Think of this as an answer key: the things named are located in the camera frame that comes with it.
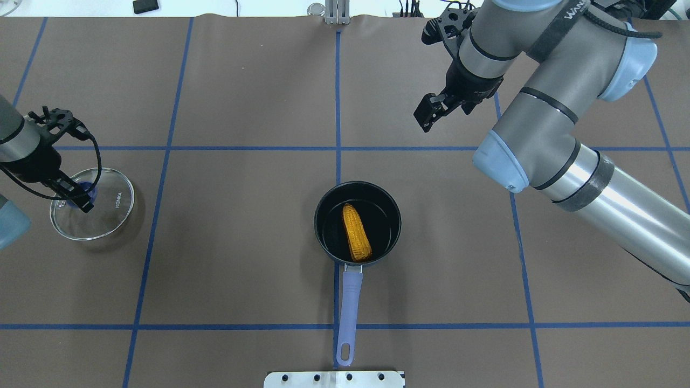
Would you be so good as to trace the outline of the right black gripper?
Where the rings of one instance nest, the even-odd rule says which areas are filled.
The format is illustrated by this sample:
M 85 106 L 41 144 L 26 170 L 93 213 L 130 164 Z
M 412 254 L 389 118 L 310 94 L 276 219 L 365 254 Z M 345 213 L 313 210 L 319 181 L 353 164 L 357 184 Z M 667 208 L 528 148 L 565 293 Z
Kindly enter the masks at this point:
M 419 127 L 428 133 L 436 121 L 458 107 L 465 115 L 470 115 L 476 105 L 495 95 L 502 82 L 503 76 L 489 79 L 476 76 L 455 59 L 446 73 L 443 93 L 424 95 L 412 116 Z

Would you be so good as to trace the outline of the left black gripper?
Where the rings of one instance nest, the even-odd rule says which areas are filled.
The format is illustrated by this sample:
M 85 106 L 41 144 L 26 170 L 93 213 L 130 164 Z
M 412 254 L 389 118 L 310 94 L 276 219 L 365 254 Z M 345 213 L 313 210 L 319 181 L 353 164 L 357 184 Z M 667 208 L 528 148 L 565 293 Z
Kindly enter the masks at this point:
M 53 191 L 54 210 L 66 207 L 89 213 L 94 209 L 95 181 L 77 182 L 64 178 L 61 163 L 61 155 L 54 147 L 40 143 L 30 155 L 17 161 L 5 162 L 4 167 L 23 183 L 40 182 Z

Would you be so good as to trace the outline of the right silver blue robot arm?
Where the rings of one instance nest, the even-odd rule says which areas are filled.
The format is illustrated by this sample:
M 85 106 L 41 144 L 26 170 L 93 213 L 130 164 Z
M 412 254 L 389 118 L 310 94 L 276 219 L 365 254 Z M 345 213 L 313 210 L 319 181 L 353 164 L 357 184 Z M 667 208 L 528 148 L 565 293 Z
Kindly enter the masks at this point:
M 450 54 L 445 87 L 414 112 L 424 132 L 456 108 L 491 99 L 520 54 L 538 63 L 473 155 L 510 192 L 527 187 L 577 214 L 688 299 L 688 214 L 571 131 L 597 100 L 616 101 L 649 71 L 657 31 L 640 32 L 589 1 L 448 6 L 421 40 Z

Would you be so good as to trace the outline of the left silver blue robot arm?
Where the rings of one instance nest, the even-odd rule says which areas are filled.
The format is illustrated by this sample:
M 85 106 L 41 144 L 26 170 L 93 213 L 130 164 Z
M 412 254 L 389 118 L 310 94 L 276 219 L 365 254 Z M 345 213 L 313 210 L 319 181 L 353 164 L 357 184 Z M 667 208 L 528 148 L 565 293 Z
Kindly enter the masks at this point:
M 4 96 L 1 98 L 1 163 L 2 171 L 25 191 L 49 200 L 71 202 L 89 213 L 94 208 L 91 194 L 102 174 L 102 160 L 95 137 L 71 111 L 42 107 L 42 114 L 26 116 Z M 54 143 L 65 134 L 94 145 L 97 160 L 96 178 L 84 188 L 62 172 L 61 155 Z

